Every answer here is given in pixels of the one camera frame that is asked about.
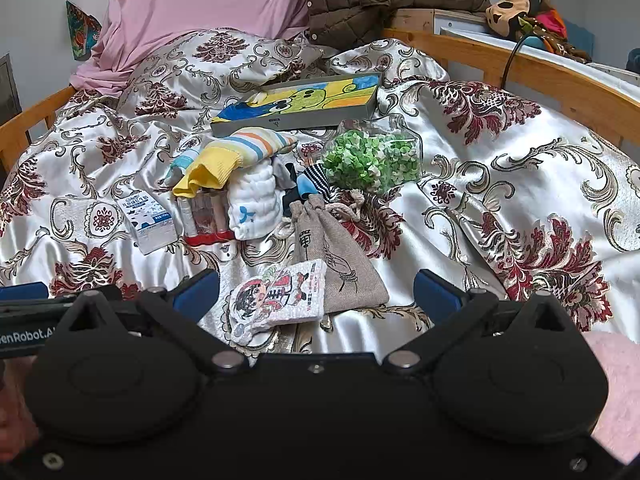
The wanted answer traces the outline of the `person's hand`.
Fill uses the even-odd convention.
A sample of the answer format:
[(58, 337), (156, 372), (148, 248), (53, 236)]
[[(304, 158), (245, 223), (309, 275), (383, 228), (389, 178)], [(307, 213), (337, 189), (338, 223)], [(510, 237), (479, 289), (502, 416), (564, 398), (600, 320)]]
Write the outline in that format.
[(1, 463), (9, 463), (15, 456), (39, 438), (39, 430), (24, 399), (25, 379), (32, 369), (34, 358), (25, 356), (3, 360), (1, 373)]

